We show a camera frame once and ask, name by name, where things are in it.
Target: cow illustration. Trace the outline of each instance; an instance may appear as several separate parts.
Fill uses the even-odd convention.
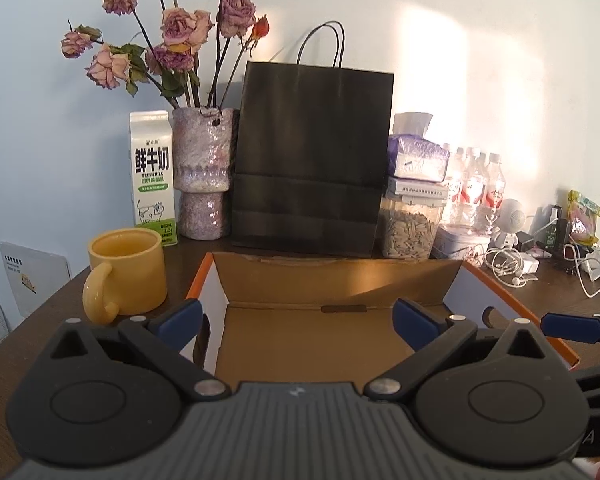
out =
[[[138,200],[138,215],[140,216],[140,223],[148,224],[149,222],[157,222],[162,219],[162,213],[164,213],[164,205],[162,202],[156,202],[155,204],[141,206]]]

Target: sunflower seeds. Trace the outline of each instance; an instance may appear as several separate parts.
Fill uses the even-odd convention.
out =
[[[438,224],[422,213],[385,210],[382,254],[387,258],[428,258]]]

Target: mug handle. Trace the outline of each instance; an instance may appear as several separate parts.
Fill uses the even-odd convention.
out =
[[[120,307],[117,303],[110,301],[104,304],[104,282],[110,275],[113,267],[108,262],[98,264],[87,276],[82,289],[82,306],[89,321],[99,325],[111,323]]]

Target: flower vase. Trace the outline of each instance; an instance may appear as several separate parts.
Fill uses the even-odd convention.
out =
[[[178,232],[187,238],[229,234],[237,127],[238,110],[232,108],[173,111],[173,183],[182,192]]]

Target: yellow mug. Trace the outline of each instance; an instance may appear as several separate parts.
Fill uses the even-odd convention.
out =
[[[144,314],[167,297],[162,238],[156,231],[135,227],[103,233],[89,242],[89,263],[82,306],[93,323]]]

